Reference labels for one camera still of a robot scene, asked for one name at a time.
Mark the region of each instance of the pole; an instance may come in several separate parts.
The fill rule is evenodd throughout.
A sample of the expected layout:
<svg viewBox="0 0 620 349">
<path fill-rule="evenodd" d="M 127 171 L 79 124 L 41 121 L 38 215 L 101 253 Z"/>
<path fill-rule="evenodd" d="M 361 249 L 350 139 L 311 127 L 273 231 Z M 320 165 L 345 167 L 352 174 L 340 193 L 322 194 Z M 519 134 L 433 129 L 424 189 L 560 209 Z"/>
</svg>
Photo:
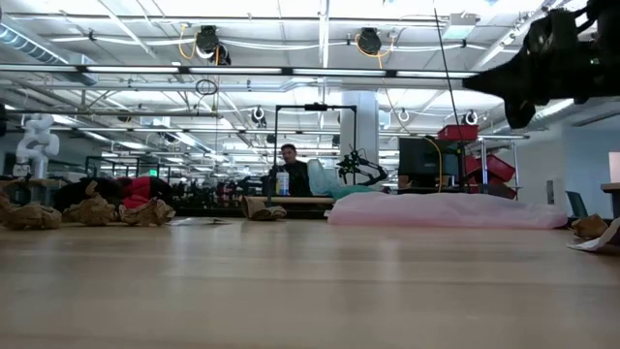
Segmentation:
<svg viewBox="0 0 620 349">
<path fill-rule="evenodd" d="M 480 141 L 480 161 L 482 162 L 482 189 L 480 192 L 482 194 L 487 194 L 487 186 L 488 186 L 488 168 L 486 167 L 486 141 Z"/>
<path fill-rule="evenodd" d="M 516 159 L 516 141 L 512 141 L 512 156 L 514 157 L 514 191 L 516 191 L 516 200 L 519 201 L 519 164 Z"/>
</svg>

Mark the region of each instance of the brown paper bag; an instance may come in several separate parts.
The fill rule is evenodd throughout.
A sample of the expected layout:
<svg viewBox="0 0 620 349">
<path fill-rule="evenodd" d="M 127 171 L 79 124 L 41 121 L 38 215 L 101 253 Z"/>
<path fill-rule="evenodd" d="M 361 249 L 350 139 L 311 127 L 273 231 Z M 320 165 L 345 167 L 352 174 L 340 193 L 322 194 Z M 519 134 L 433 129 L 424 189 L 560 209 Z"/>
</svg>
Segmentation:
<svg viewBox="0 0 620 349">
<path fill-rule="evenodd" d="M 263 202 L 248 197 L 241 197 L 241 210 L 245 218 L 256 221 L 273 221 L 287 215 L 280 206 L 266 207 Z"/>
</svg>

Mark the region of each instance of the black metal stand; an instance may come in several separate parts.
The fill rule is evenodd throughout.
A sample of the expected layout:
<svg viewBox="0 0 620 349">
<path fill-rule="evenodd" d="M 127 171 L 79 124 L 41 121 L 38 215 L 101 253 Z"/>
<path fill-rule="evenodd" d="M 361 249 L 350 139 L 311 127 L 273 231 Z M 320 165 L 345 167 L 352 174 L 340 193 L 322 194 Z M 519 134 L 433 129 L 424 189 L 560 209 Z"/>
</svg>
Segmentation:
<svg viewBox="0 0 620 349">
<path fill-rule="evenodd" d="M 278 118 L 279 112 L 282 109 L 303 109 L 305 111 L 335 111 L 335 110 L 351 110 L 353 112 L 353 149 L 357 150 L 357 106 L 328 106 L 323 104 L 311 104 L 311 105 L 283 105 L 275 106 L 275 140 L 273 142 L 273 167 L 269 173 L 269 184 L 267 190 L 267 206 L 271 206 L 271 197 L 273 196 L 273 184 L 276 180 L 276 173 L 278 168 Z M 353 184 L 356 184 L 356 177 L 353 176 Z"/>
</svg>

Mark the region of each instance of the person's hair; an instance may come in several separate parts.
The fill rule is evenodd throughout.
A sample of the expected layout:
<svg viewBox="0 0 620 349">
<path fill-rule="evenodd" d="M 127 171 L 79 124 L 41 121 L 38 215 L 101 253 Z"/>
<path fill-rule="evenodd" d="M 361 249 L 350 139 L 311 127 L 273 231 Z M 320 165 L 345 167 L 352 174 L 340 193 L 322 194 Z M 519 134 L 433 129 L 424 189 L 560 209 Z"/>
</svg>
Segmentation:
<svg viewBox="0 0 620 349">
<path fill-rule="evenodd" d="M 284 149 L 291 149 L 292 151 L 297 152 L 297 148 L 295 148 L 295 146 L 290 143 L 280 146 L 280 151 L 284 151 Z"/>
</svg>

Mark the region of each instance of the teal fabric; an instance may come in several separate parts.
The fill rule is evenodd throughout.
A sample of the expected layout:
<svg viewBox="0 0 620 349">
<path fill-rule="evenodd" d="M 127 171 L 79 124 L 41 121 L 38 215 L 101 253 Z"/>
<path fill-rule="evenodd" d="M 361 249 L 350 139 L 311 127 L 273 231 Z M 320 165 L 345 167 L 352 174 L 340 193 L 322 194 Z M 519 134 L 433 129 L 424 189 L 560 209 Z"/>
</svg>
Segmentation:
<svg viewBox="0 0 620 349">
<path fill-rule="evenodd" d="M 335 200 L 340 200 L 349 194 L 375 191 L 362 185 L 340 185 L 338 177 L 328 175 L 319 160 L 308 161 L 308 178 L 310 191 L 314 196 L 330 196 Z"/>
</svg>

